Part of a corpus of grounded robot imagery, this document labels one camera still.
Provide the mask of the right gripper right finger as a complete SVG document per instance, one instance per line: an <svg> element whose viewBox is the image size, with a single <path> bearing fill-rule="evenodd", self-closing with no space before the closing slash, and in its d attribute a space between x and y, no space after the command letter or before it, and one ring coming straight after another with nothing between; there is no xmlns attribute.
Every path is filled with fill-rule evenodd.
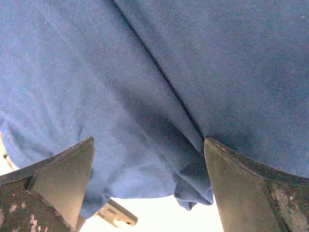
<svg viewBox="0 0 309 232"><path fill-rule="evenodd" d="M225 232L307 232L309 180L205 138L207 171Z"/></svg>

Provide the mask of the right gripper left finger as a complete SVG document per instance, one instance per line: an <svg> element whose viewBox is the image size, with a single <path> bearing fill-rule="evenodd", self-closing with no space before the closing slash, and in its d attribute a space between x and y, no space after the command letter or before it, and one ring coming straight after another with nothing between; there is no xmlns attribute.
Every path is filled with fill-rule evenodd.
<svg viewBox="0 0 309 232"><path fill-rule="evenodd" d="M2 232L75 231L95 154L93 137L0 177Z"/></svg>

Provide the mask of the navy blue t-shirt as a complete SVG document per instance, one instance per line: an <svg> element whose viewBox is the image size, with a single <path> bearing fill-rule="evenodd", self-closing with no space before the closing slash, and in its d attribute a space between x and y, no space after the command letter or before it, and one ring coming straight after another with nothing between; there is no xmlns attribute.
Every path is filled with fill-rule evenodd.
<svg viewBox="0 0 309 232"><path fill-rule="evenodd" d="M211 205L212 137L309 175L306 0L3 0L0 130L25 167L93 137L81 213Z"/></svg>

